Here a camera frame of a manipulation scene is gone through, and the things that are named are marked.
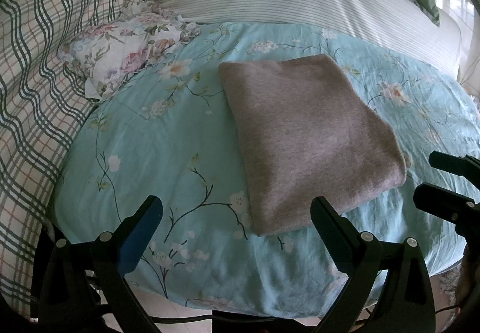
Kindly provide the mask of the mauve knit garment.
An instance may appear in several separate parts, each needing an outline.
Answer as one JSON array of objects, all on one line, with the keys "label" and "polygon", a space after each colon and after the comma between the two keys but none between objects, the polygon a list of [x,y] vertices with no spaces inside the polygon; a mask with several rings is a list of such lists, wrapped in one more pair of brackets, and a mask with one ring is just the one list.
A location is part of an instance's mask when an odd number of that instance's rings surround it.
[{"label": "mauve knit garment", "polygon": [[218,72],[258,236],[310,225],[314,198],[345,213],[404,184],[393,129],[329,56],[227,62]]}]

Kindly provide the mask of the green plaid blanket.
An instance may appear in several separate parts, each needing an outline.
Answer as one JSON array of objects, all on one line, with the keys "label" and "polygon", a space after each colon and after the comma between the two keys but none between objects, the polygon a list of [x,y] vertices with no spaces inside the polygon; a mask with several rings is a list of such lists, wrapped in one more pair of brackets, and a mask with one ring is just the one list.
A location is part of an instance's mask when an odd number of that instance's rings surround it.
[{"label": "green plaid blanket", "polygon": [[41,227],[60,168],[92,111],[59,47],[142,0],[1,3],[1,294],[28,318]]}]

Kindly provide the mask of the white floral pillow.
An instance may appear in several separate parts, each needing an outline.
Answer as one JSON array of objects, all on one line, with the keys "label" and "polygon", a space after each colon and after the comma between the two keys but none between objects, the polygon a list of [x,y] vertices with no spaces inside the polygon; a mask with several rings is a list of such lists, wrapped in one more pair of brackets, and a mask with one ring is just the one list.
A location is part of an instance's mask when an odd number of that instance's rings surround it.
[{"label": "white floral pillow", "polygon": [[135,3],[112,22],[90,26],[58,49],[66,70],[80,77],[86,98],[103,102],[143,68],[163,60],[201,34],[156,1]]}]

